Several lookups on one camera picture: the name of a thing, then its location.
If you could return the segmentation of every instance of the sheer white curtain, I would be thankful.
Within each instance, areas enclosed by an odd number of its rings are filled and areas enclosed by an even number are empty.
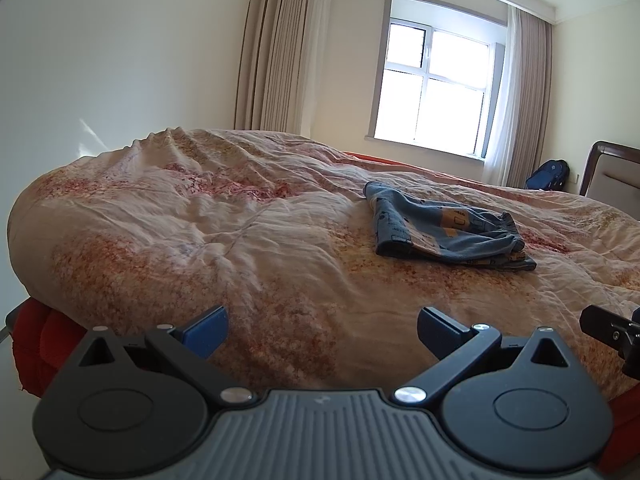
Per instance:
[[[482,181],[492,186],[507,185],[518,127],[522,69],[522,27],[518,13],[519,9],[509,6],[504,67],[495,106],[494,124],[491,127],[482,170]]]
[[[551,25],[509,7],[504,68],[482,180],[523,187],[540,163],[551,86]]]
[[[310,137],[331,0],[250,0],[235,127]]]

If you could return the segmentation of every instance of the floor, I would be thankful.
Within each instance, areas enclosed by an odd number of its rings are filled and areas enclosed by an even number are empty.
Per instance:
[[[31,433],[38,399],[20,389],[11,337],[0,341],[0,479],[37,480],[48,471]],[[640,459],[609,480],[640,480]]]

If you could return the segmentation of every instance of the window pane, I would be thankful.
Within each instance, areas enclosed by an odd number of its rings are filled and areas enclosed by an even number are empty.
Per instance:
[[[474,152],[484,92],[437,79],[427,81],[416,143],[444,152]]]
[[[433,32],[429,72],[458,83],[485,88],[489,47],[453,34]]]
[[[403,65],[422,66],[422,48],[424,47],[424,31],[420,28],[391,25],[389,28],[389,46],[386,49],[386,60]]]
[[[375,136],[378,139],[413,142],[421,93],[422,76],[385,70]]]

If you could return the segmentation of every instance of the beige wall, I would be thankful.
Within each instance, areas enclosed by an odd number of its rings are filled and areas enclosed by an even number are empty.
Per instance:
[[[0,0],[0,222],[83,153],[168,126],[233,127],[248,1]],[[25,291],[0,246],[2,326]]]
[[[441,0],[506,21],[497,0]],[[339,150],[391,158],[479,180],[482,162],[450,153],[365,138],[376,80],[385,0],[332,0],[312,137]]]
[[[543,160],[564,158],[578,184],[594,142],[640,148],[640,0],[554,27]]]

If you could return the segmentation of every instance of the window sill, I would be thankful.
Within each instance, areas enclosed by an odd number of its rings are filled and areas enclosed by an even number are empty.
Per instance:
[[[364,140],[368,140],[370,142],[391,142],[392,144],[401,144],[403,146],[408,146],[410,148],[415,148],[416,150],[422,150],[426,153],[446,153],[447,155],[450,156],[458,156],[461,158],[467,158],[470,160],[474,160],[476,162],[478,162],[478,164],[482,164],[484,166],[484,158],[477,156],[477,155],[460,155],[459,153],[451,153],[451,152],[445,152],[444,150],[437,150],[435,148],[426,148],[425,146],[419,146],[418,144],[410,144],[408,142],[401,142],[399,140],[388,140],[388,139],[378,139],[376,137],[371,137],[371,136],[364,136]]]

